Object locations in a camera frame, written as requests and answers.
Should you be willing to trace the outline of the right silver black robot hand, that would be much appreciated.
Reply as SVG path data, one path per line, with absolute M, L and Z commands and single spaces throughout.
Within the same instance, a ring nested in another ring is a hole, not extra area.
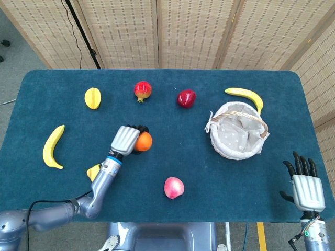
M 294 165 L 289 161 L 283 162 L 291 178 L 293 194 L 289 196 L 280 191 L 280 196 L 302 212 L 322 212 L 326 204 L 315 162 L 311 158 L 304 158 L 296 151 L 293 152 L 293 157 Z

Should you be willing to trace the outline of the orange fruit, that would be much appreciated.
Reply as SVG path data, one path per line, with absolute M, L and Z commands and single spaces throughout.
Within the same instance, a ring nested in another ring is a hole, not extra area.
M 151 146 L 152 146 L 152 137 L 149 132 L 144 131 L 139 135 L 134 149 L 139 152 L 145 152 L 149 150 Z

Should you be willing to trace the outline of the wicker basket with cloth liner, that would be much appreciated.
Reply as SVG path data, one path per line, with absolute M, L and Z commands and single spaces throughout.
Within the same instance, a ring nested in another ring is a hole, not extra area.
M 204 130 L 218 154 L 236 161 L 260 154 L 270 135 L 256 109 L 239 101 L 227 102 L 215 113 L 210 112 Z

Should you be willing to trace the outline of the yellow banana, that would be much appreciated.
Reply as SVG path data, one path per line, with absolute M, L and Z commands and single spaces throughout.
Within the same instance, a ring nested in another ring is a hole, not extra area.
M 65 130 L 64 124 L 56 127 L 44 144 L 42 157 L 43 157 L 44 163 L 50 168 L 57 168 L 60 170 L 63 169 L 63 166 L 58 164 L 54 158 L 54 149 L 59 139 L 61 138 L 64 130 Z
M 244 97 L 251 100 L 255 104 L 258 114 L 259 115 L 261 114 L 261 111 L 264 107 L 264 103 L 262 98 L 254 91 L 244 88 L 230 87 L 225 89 L 224 92 L 232 96 Z

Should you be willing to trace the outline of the pink peach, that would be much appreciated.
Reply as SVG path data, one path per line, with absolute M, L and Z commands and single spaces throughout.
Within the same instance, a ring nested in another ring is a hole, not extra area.
M 183 182 L 177 177 L 169 177 L 164 183 L 164 192 L 169 199 L 175 199 L 184 193 Z

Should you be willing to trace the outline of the dark red apple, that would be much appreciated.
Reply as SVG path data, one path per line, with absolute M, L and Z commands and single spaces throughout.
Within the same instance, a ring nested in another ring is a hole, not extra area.
M 193 106 L 196 100 L 196 93 L 192 89 L 185 89 L 181 91 L 177 97 L 177 103 L 184 108 L 190 108 Z

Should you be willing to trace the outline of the grey robot torso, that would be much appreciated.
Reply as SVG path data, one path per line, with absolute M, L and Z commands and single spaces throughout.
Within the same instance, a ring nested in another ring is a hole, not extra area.
M 99 251 L 231 251 L 231 247 L 217 242 L 213 222 L 111 222 Z

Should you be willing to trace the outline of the blue tablecloth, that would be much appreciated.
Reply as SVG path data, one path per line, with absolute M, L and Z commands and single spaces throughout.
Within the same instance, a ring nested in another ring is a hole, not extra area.
M 152 86 L 137 102 L 139 81 Z M 269 137 L 262 152 L 243 161 L 221 157 L 204 130 L 210 112 L 234 97 L 238 86 L 261 96 Z M 100 106 L 84 95 L 98 88 Z M 195 91 L 192 107 L 177 103 Z M 65 125 L 54 158 L 42 157 L 53 130 Z M 65 200 L 90 189 L 86 171 L 108 155 L 123 125 L 149 128 L 153 145 L 129 155 L 108 189 L 98 221 L 115 222 L 296 222 L 301 213 L 283 200 L 292 193 L 284 161 L 293 151 L 317 165 L 325 194 L 322 217 L 335 218 L 333 197 L 299 76 L 291 71 L 237 70 L 33 70 L 24 77 L 0 149 L 0 211 L 26 209 L 36 200 Z M 169 199 L 164 183 L 179 178 L 184 193 Z

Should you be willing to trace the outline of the red pomegranate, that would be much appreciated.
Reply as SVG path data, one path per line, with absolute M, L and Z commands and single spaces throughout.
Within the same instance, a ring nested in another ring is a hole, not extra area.
M 137 102 L 144 102 L 152 93 L 152 86 L 147 81 L 139 81 L 134 87 L 134 95 L 137 97 Z

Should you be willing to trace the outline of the yellow starfruit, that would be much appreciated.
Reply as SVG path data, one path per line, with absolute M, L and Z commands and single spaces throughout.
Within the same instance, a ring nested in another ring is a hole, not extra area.
M 84 101 L 90 109 L 97 109 L 101 103 L 101 93 L 98 88 L 89 88 L 84 95 Z

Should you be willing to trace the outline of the black tripod pole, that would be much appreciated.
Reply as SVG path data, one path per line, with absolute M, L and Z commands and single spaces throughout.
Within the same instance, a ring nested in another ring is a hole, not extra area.
M 79 19 L 78 19 L 78 16 L 77 16 L 77 14 L 76 14 L 76 12 L 75 12 L 75 10 L 74 10 L 74 7 L 72 6 L 70 0 L 65 0 L 65 2 L 66 2 L 66 5 L 68 6 L 69 11 L 70 11 L 70 13 L 71 13 L 71 15 L 72 15 L 72 17 L 73 17 L 75 23 L 76 23 L 76 26 L 77 26 L 77 28 L 79 29 L 79 32 L 80 32 L 80 34 L 81 34 L 81 36 L 82 36 L 82 38 L 83 38 L 83 40 L 84 40 L 84 42 L 85 42 L 85 44 L 86 44 L 86 47 L 87 47 L 87 49 L 88 49 L 88 51 L 89 51 L 89 54 L 90 54 L 91 58 L 93 59 L 95 65 L 96 65 L 96 68 L 97 68 L 97 69 L 101 69 L 101 66 L 100 66 L 100 64 L 99 64 L 99 62 L 98 62 L 98 60 L 97 60 L 97 57 L 96 57 L 96 56 L 97 56 L 97 53 L 96 53 L 96 51 L 91 47 L 91 44 L 90 44 L 90 42 L 89 42 L 89 40 L 88 40 L 88 38 L 87 38 L 87 36 L 86 36 L 86 34 L 85 34 L 85 31 L 84 31 L 84 29 L 83 29 L 83 27 L 82 27 L 82 25 L 81 25 L 81 23 L 80 23 L 80 21 L 79 21 Z

